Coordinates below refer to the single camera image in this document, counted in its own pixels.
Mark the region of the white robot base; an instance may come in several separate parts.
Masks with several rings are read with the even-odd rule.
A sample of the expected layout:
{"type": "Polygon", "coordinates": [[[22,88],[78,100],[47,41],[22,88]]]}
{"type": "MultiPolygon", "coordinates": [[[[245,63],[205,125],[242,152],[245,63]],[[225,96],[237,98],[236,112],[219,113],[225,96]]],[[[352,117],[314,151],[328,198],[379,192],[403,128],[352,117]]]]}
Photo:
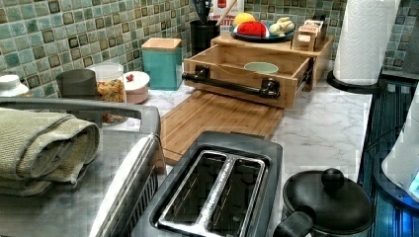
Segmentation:
{"type": "Polygon", "coordinates": [[[381,169],[393,184],[418,200],[419,88],[415,90],[403,129],[381,163],[381,169]]]}

